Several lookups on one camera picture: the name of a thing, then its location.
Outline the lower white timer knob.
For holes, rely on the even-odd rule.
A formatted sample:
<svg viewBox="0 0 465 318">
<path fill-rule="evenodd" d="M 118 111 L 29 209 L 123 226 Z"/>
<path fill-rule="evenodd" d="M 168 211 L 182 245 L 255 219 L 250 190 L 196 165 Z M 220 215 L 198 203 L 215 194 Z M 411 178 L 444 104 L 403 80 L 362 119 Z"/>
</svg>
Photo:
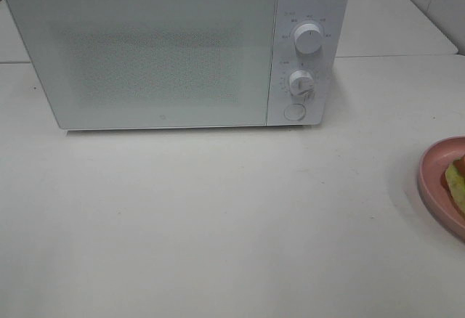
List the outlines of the lower white timer knob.
<svg viewBox="0 0 465 318">
<path fill-rule="evenodd" d="M 315 80 L 308 70 L 297 70 L 289 76 L 288 87 L 292 96 L 306 97 L 314 90 Z"/>
</svg>

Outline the toast sandwich with lettuce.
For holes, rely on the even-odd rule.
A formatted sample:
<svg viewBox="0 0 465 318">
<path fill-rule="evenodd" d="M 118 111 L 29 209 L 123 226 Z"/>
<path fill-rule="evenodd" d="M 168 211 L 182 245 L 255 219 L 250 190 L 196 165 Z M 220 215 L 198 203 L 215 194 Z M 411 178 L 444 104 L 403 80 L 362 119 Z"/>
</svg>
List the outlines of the toast sandwich with lettuce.
<svg viewBox="0 0 465 318">
<path fill-rule="evenodd" d="M 448 190 L 457 211 L 464 216 L 464 156 L 448 165 L 442 175 L 442 185 Z"/>
</svg>

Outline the upper white power knob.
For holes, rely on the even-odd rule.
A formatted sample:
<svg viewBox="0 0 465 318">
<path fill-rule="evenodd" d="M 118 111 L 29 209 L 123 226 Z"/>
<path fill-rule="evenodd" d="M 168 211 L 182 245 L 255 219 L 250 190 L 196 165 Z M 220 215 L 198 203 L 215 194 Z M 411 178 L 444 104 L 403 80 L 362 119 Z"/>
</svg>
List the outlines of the upper white power knob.
<svg viewBox="0 0 465 318">
<path fill-rule="evenodd" d="M 294 45 L 301 54 L 313 54 L 322 46 L 323 29 L 313 21 L 302 23 L 294 31 Z"/>
</svg>

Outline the white microwave door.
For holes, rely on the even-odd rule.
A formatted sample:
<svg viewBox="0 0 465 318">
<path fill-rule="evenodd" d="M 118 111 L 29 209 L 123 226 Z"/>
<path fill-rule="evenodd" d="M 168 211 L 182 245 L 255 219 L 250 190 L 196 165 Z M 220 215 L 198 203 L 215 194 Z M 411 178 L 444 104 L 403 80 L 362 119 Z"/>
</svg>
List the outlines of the white microwave door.
<svg viewBox="0 0 465 318">
<path fill-rule="evenodd" d="M 266 121 L 275 0 L 7 0 L 67 130 Z"/>
</svg>

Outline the pink plate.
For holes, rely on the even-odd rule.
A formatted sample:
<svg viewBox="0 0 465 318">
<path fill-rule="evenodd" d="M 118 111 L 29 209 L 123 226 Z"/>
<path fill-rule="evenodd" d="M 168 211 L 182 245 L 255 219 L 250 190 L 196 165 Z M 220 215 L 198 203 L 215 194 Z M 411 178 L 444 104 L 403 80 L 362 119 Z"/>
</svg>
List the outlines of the pink plate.
<svg viewBox="0 0 465 318">
<path fill-rule="evenodd" d="M 418 191 L 431 215 L 460 241 L 464 242 L 464 212 L 454 203 L 445 181 L 447 167 L 464 155 L 464 137 L 442 139 L 421 156 Z"/>
</svg>

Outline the round door release button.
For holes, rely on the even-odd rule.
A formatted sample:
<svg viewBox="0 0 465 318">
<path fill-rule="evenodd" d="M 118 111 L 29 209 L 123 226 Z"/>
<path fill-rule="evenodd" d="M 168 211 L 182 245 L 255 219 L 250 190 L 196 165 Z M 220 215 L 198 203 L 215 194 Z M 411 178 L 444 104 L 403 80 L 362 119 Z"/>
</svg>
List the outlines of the round door release button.
<svg viewBox="0 0 465 318">
<path fill-rule="evenodd" d="M 301 104 L 290 104 L 284 110 L 284 116 L 289 121 L 300 121 L 306 115 L 306 108 Z"/>
</svg>

